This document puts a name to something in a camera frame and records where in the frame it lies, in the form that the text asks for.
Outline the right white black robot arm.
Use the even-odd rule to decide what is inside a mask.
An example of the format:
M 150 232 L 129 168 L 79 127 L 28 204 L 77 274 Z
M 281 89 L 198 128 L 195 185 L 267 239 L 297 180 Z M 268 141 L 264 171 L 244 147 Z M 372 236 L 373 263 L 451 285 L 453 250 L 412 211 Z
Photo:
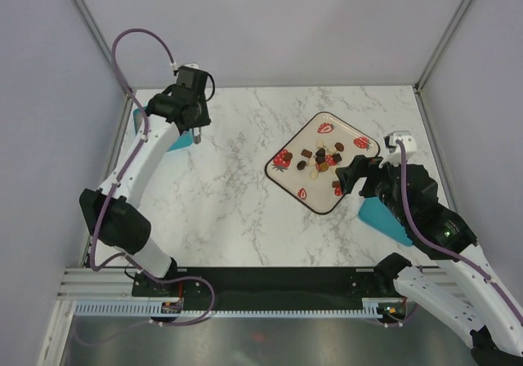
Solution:
M 383 296 L 398 292 L 459 336 L 478 365 L 522 363 L 522 307 L 494 273 L 476 236 L 437 197 L 438 185 L 422 165 L 397 165 L 357 155 L 336 171 L 350 194 L 359 179 L 364 198 L 377 198 L 405 229 L 413 245 L 451 276 L 465 301 L 427 279 L 406 258 L 392 253 L 378 263 L 373 286 Z

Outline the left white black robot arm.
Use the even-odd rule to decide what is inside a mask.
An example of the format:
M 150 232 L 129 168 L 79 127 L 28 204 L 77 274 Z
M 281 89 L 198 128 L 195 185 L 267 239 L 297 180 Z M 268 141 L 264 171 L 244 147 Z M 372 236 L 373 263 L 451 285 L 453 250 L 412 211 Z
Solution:
M 210 73 L 197 64 L 180 66 L 176 81 L 140 106 L 141 125 L 113 172 L 95 189 L 85 189 L 80 207 L 92 237 L 89 264 L 94 271 L 122 257 L 151 276 L 150 286 L 161 296 L 172 295 L 178 287 L 176 262 L 152 238 L 152 225 L 139 207 L 164 154 L 184 132 L 210 124 Z

